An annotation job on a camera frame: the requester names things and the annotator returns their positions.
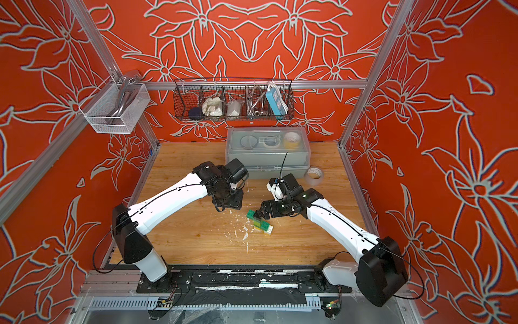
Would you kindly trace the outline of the dark green long lego brick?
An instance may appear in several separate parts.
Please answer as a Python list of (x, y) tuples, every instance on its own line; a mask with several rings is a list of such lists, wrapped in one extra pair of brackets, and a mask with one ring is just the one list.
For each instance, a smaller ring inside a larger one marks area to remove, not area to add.
[(269, 234), (273, 229), (272, 225), (265, 221), (254, 221), (254, 227)]

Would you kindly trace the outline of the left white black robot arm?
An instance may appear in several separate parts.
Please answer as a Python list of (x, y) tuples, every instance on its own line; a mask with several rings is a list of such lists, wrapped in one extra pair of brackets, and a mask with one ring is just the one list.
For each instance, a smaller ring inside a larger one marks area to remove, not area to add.
[(205, 197), (212, 198), (218, 212), (241, 209), (248, 178), (248, 170), (238, 159), (224, 166), (201, 163), (159, 194), (129, 207), (114, 207), (112, 225), (105, 237), (115, 241), (125, 264), (136, 266), (145, 279), (157, 283), (170, 276), (171, 268), (147, 235), (174, 213)]

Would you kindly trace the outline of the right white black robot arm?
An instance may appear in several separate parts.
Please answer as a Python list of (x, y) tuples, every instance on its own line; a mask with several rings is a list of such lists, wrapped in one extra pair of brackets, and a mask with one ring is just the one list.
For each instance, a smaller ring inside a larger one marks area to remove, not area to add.
[(335, 258), (321, 265), (324, 283), (358, 289), (371, 304), (382, 307), (406, 285), (409, 275), (399, 245), (390, 237), (379, 238), (338, 212), (313, 188), (303, 189), (293, 174), (268, 181), (273, 199), (254, 212), (258, 220), (302, 215), (320, 226), (342, 245), (356, 264)]

